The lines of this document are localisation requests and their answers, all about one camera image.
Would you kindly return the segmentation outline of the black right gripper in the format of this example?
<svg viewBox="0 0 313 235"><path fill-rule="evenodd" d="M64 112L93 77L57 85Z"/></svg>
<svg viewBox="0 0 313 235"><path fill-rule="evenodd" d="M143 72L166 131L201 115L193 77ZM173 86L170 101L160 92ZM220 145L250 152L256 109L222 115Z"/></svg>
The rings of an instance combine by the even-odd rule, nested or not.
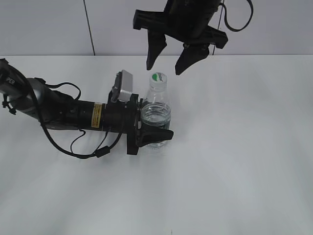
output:
<svg viewBox="0 0 313 235"><path fill-rule="evenodd" d="M220 0L169 0L163 11L137 9L133 29L145 29L148 32L147 70L152 69L167 46L166 35L190 45L184 48L176 62L176 75L181 75L193 64L206 59L209 45L223 48L228 42L227 34L208 25L220 3Z"/></svg>

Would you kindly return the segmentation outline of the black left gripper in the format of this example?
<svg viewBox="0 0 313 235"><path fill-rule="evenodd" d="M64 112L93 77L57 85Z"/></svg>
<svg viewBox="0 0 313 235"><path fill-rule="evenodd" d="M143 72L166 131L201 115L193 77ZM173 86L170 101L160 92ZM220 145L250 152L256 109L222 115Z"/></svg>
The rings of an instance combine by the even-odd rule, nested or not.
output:
<svg viewBox="0 0 313 235"><path fill-rule="evenodd" d="M103 131L108 133L117 133L117 137L109 150L112 150L119 142L122 134L127 136L127 154L137 155L139 147L137 146L137 128L139 120L139 102L138 94L131 94L128 101L112 101L113 94L109 94L101 121ZM167 129L142 129L140 131L140 146L150 148L160 148L174 136L172 130Z"/></svg>

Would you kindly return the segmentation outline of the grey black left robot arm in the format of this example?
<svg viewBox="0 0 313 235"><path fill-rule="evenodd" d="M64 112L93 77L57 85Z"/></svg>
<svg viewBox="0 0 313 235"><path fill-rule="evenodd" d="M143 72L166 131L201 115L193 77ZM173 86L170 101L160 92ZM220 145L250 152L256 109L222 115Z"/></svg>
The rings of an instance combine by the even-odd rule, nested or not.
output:
<svg viewBox="0 0 313 235"><path fill-rule="evenodd" d="M20 111L39 121L51 144L59 151L79 159L102 157L110 153L127 135L127 154L137 155L139 148L152 143L169 141L174 132L149 126L141 121L142 100L133 91L133 76L122 70L116 74L107 103L73 98L57 90L63 84L49 85L42 78L26 78L9 62L0 61L0 92L3 108L13 115ZM90 154L76 154L61 148L49 130L103 131L117 133L110 146L99 146Z"/></svg>

